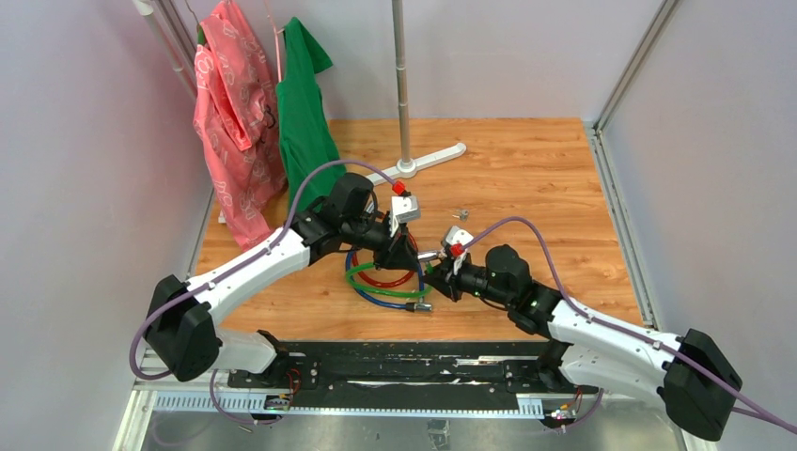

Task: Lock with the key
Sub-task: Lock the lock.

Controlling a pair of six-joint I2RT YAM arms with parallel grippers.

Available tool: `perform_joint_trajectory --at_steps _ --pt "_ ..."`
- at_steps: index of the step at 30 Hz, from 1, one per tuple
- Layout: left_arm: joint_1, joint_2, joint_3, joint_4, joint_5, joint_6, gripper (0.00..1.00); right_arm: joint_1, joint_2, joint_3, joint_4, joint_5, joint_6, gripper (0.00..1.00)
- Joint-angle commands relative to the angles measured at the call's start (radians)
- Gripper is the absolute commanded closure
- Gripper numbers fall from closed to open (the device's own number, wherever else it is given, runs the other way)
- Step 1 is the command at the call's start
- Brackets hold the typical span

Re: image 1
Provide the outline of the green cable lock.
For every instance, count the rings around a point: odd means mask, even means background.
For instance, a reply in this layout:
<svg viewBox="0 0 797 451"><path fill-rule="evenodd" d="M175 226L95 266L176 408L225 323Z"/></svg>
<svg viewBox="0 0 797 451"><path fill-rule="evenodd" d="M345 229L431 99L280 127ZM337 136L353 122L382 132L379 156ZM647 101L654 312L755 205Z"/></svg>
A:
<svg viewBox="0 0 797 451"><path fill-rule="evenodd" d="M418 288L414 291L405 291L405 290L395 290L392 288L387 287L377 287L370 284L365 283L358 283L354 281L354 276L359 272L363 272L365 270L375 269L374 262L367 262L362 264L355 264L354 260L356 257L356 253L354 251L350 251L345 260L345 273L344 278L346 282L355 290L362 291L368 294L379 294L383 296L389 296L393 298L402 298L402 299L418 299L424 297L431 293L432 288L429 286L424 280L424 272L423 271L408 271L408 278L412 279L417 277Z"/></svg>

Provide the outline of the blue cable lock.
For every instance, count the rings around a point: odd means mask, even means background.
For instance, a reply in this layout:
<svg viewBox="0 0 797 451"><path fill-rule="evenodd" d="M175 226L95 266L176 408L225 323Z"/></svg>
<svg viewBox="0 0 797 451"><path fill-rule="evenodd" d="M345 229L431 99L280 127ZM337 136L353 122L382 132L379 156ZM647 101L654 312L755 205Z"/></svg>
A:
<svg viewBox="0 0 797 451"><path fill-rule="evenodd" d="M359 264L357 260L357 254L354 263ZM418 266L417 270L419 272L423 271L421 266ZM403 276L399 277L398 279L392 282L384 282L372 279L367 274L364 274L364 272L359 272L354 276L354 281L358 283L374 285L377 287L387 287L387 288L396 289L399 286L411 280L408 278L408 276L409 274L406 272ZM425 300L425 296L418 299L402 299L402 298L383 296L379 294L368 294L355 289L353 289L353 291L364 300L379 307L388 308L391 310L407 311L412 313L430 313L432 311L432 305Z"/></svg>

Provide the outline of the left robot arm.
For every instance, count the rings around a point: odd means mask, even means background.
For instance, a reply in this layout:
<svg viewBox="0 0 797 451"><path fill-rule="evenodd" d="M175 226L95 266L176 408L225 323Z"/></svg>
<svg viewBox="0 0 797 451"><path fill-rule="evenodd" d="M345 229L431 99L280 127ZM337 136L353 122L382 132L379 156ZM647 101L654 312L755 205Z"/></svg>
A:
<svg viewBox="0 0 797 451"><path fill-rule="evenodd" d="M380 269L418 270L407 225L419 217L419 203L402 183L392 188L390 208L380 218L367 211L373 183L346 173L328 195L293 210L286 225L225 265L187 281L168 275L156 284L135 339L145 341L165 365L165 375L177 381L211 369L241 369L266 388L280 386L288 363L277 356L276 340L264 332L224 330L220 323L266 287L340 252L344 244L371 251Z"/></svg>

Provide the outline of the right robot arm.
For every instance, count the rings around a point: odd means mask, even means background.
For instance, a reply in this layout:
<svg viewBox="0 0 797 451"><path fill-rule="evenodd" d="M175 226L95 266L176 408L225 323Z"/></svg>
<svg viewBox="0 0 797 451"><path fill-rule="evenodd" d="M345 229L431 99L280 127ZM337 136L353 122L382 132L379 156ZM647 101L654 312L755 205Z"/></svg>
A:
<svg viewBox="0 0 797 451"><path fill-rule="evenodd" d="M499 303L518 329L547 338L536 368L545 390L572 384L633 397L693 436L721 439L742 379L710 335L645 329L566 298L534 279L509 245L491 249L482 266L467 254L447 257L424 279L453 301L469 294Z"/></svg>

